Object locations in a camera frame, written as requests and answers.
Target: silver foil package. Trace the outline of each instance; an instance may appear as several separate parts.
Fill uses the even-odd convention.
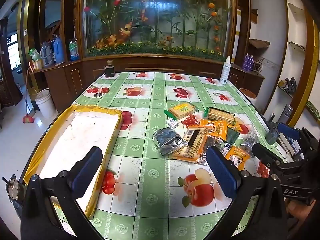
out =
[[[159,147],[161,155],[166,155],[188,146],[188,142],[171,127],[158,129],[152,136],[152,140]]]

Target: white spray bottle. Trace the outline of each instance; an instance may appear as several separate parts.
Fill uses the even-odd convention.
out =
[[[222,69],[221,77],[219,80],[219,82],[222,85],[225,85],[227,83],[230,68],[231,68],[230,56],[228,56],[228,58],[226,59],[226,62],[223,64],[223,69]]]

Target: yellow tape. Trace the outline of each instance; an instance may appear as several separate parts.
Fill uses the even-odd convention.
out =
[[[42,158],[45,155],[45,152],[49,148],[51,142],[53,141],[55,135],[59,131],[59,129],[62,127],[63,123],[66,121],[66,119],[72,114],[72,112],[99,112],[99,113],[106,113],[106,114],[111,114],[115,115],[117,114],[119,116],[118,122],[116,124],[116,128],[112,134],[111,140],[109,142],[109,145],[107,147],[106,153],[104,155],[104,158],[102,160],[102,165],[99,170],[99,175],[98,178],[94,184],[94,190],[92,192],[91,198],[89,200],[89,203],[87,204],[87,207],[85,209],[85,215],[89,218],[93,215],[98,197],[100,194],[100,188],[102,185],[103,177],[106,172],[111,153],[113,150],[113,147],[116,143],[120,127],[122,124],[122,116],[121,116],[121,111],[117,109],[106,109],[103,107],[99,106],[79,106],[79,105],[72,105],[70,106],[67,110],[65,110],[60,116],[57,118],[57,120],[53,123],[53,125],[49,128],[48,132],[46,135],[44,135],[42,141],[40,142],[38,148],[35,151],[35,154],[33,155],[31,162],[28,166],[28,169],[26,171],[26,174],[23,177],[23,180],[25,181],[26,184],[29,183],[29,180],[33,174],[36,173],[37,168],[39,164],[42,161]]]

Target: red flower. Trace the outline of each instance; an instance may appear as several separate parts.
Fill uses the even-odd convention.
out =
[[[120,4],[120,2],[121,2],[121,0],[115,0],[115,1],[113,2],[113,4],[114,4],[114,6],[118,6],[118,5]]]

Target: orange snack package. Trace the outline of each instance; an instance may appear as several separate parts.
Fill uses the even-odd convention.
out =
[[[239,125],[238,122],[236,122],[235,125],[228,124],[228,127],[231,128],[234,131],[238,131],[238,132],[242,131],[242,128],[241,128],[241,126]]]
[[[240,170],[244,170],[244,163],[250,158],[250,155],[238,147],[232,146],[226,159],[233,162],[233,164]]]
[[[211,130],[208,130],[208,135],[221,138],[223,140],[227,139],[228,125],[227,121],[211,121],[206,119],[201,119],[199,126],[208,126]]]

